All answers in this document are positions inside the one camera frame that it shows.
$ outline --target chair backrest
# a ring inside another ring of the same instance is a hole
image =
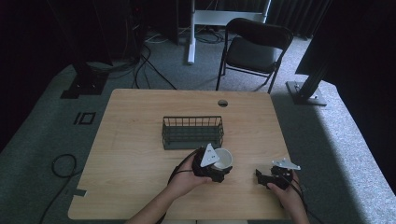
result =
[[[252,43],[282,50],[286,50],[293,39],[293,33],[286,27],[244,18],[229,21],[226,31],[240,35]]]

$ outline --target person's left hand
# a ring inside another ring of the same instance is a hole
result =
[[[175,199],[187,194],[199,185],[212,181],[210,177],[194,175],[194,172],[191,168],[193,160],[194,156],[191,156],[188,160],[186,160],[186,162],[184,162],[184,164],[182,164],[178,169],[178,171],[186,172],[176,174],[165,188],[165,190],[169,191],[169,193],[171,193]]]

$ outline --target human arm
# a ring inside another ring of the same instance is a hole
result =
[[[152,199],[142,210],[127,220],[125,224],[154,224],[166,213],[174,200],[186,195],[195,187],[212,181],[210,177],[194,175],[191,169],[193,158],[194,157],[190,157],[178,169],[179,171],[186,172],[180,172],[175,175],[163,191]]]
[[[301,192],[300,186],[297,184],[299,178],[294,171],[293,171],[293,179],[294,181],[292,181],[291,184]],[[296,192],[296,190],[292,186],[288,186],[285,190],[280,189],[277,185],[273,183],[268,183],[267,186],[280,200],[283,207],[290,215],[293,223],[295,224],[309,223],[303,201],[300,195]]]

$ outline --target white desk frame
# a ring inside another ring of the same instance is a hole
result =
[[[253,21],[265,22],[271,0],[267,0],[263,12],[236,12],[236,11],[214,11],[195,10],[195,0],[191,0],[191,38],[189,48],[189,64],[194,64],[195,60],[195,25],[222,25],[234,18],[246,18]]]

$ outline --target person's right hand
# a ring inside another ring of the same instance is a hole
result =
[[[301,192],[300,186],[296,183],[299,182],[299,178],[294,171],[293,179],[295,181],[291,181],[292,185]],[[285,190],[279,188],[273,183],[268,183],[267,186],[280,200],[283,207],[288,212],[294,223],[309,223],[303,201],[300,198],[300,195],[294,190],[292,186],[288,186]]]

